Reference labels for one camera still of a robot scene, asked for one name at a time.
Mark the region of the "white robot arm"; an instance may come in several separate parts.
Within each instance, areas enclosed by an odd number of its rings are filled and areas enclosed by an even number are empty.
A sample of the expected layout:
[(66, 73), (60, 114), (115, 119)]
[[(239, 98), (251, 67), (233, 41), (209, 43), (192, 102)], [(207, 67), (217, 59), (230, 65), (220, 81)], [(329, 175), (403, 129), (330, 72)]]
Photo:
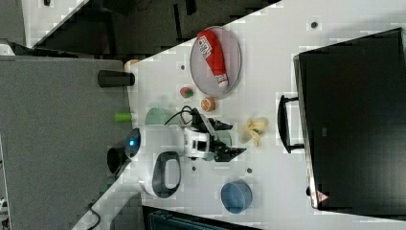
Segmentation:
[(132, 129), (120, 147), (129, 163), (106, 190), (107, 196), (130, 198), (146, 193), (168, 198), (177, 191), (165, 182), (169, 161), (177, 167), (182, 157), (229, 162), (245, 151), (224, 142), (222, 135), (233, 128), (231, 125), (208, 118), (197, 110), (191, 115), (189, 125), (144, 125)]

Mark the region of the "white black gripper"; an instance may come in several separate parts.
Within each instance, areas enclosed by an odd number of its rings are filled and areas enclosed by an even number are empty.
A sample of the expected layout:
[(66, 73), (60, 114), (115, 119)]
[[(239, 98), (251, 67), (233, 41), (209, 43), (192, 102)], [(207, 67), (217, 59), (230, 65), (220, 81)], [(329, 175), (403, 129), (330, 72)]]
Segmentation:
[(184, 128), (184, 156), (190, 159), (213, 159), (215, 162), (230, 162), (246, 151), (246, 148), (215, 146), (218, 139), (215, 130), (231, 130), (233, 125), (217, 119), (208, 119), (204, 114), (192, 114), (192, 123)]

